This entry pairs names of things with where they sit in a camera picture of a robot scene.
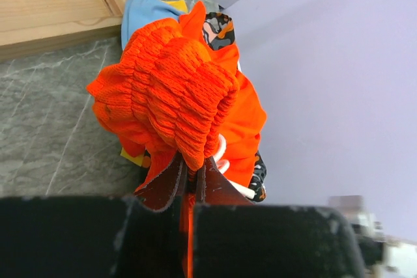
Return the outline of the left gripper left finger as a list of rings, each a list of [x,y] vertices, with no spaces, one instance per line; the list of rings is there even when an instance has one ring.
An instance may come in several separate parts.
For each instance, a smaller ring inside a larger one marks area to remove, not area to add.
[[[155,179],[141,187],[134,195],[146,209],[163,212],[172,205],[176,196],[184,193],[187,169],[182,155],[176,154]]]

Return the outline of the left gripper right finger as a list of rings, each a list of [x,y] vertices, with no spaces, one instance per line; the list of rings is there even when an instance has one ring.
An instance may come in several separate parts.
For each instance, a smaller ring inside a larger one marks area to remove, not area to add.
[[[227,206],[253,204],[219,172],[214,158],[205,159],[196,175],[195,201],[197,203]]]

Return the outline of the orange shorts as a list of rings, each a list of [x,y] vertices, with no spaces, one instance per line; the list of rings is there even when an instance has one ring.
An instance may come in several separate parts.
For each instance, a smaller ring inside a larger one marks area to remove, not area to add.
[[[120,61],[103,68],[87,86],[100,125],[119,138],[129,155],[151,158],[135,192],[176,154],[188,168],[184,193],[163,212],[146,209],[133,194],[131,238],[123,246],[126,266],[119,275],[245,277],[256,271],[250,262],[254,242],[248,237],[257,215],[253,200],[231,182],[252,205],[195,201],[196,174],[217,151],[220,127],[240,90],[238,48],[219,55],[206,45],[206,15],[198,2],[178,19],[137,29]]]

